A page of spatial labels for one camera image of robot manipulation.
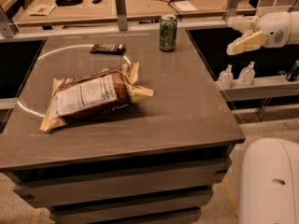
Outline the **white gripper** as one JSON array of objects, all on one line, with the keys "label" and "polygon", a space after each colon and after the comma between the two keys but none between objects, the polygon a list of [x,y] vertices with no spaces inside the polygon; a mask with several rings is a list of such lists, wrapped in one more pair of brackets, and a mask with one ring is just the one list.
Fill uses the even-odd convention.
[{"label": "white gripper", "polygon": [[265,48],[280,48],[285,46],[291,35],[292,15],[282,11],[268,13],[260,18],[257,16],[233,16],[227,20],[227,25],[243,35],[227,46],[228,55],[236,55],[247,51]]}]

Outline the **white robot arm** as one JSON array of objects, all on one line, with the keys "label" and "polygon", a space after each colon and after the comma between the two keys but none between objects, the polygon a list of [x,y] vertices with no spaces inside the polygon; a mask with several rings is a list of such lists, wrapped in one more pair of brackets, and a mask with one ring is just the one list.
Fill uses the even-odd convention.
[{"label": "white robot arm", "polygon": [[[294,45],[299,41],[298,23],[298,11],[231,17],[228,26],[242,36],[228,45],[226,53]],[[299,144],[264,138],[247,148],[241,168],[238,224],[299,224]]]}]

